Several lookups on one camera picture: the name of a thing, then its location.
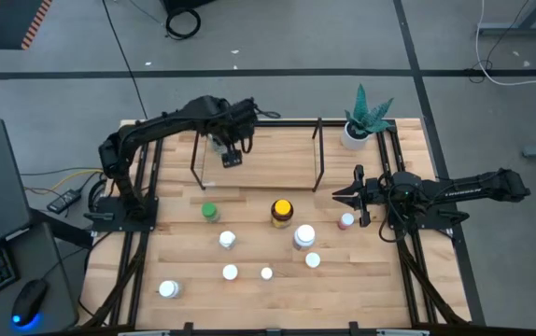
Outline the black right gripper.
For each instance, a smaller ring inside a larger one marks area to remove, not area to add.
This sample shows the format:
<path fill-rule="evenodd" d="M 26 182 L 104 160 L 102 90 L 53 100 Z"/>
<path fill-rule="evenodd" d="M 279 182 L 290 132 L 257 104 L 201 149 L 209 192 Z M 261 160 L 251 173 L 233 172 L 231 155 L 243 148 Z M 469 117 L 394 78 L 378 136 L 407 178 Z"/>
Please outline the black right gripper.
<path fill-rule="evenodd" d="M 354 194 L 354 196 L 332 197 L 335 201 L 360 212 L 360 226 L 362 228 L 366 228 L 372 221 L 368 205 L 385 204 L 388 192 L 388 176 L 386 174 L 371 178 L 365 178 L 364 176 L 364 167 L 357 164 L 353 171 L 354 181 L 352 184 L 333 193 L 333 195 Z"/>

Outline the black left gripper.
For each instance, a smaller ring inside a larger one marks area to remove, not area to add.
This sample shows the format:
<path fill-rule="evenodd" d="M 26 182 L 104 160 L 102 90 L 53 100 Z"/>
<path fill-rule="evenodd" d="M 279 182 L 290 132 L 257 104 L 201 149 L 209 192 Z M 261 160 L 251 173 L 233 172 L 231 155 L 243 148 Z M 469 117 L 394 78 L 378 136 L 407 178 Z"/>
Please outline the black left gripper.
<path fill-rule="evenodd" d="M 255 123 L 258 120 L 256 104 L 253 98 L 230 105 L 227 109 L 227 135 L 231 140 L 242 140 L 254 134 Z M 242 163 L 242 151 L 227 150 L 221 154 L 222 166 L 232 168 Z"/>

